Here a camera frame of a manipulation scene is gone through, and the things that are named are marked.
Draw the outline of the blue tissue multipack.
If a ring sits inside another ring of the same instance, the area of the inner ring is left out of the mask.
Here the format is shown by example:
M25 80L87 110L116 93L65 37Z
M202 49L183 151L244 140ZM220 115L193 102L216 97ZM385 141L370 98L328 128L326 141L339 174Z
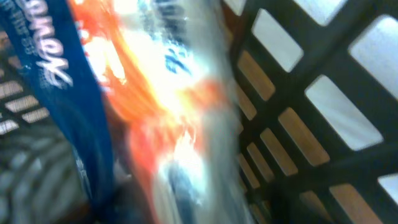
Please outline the blue tissue multipack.
M105 223L252 223L219 1L2 1Z

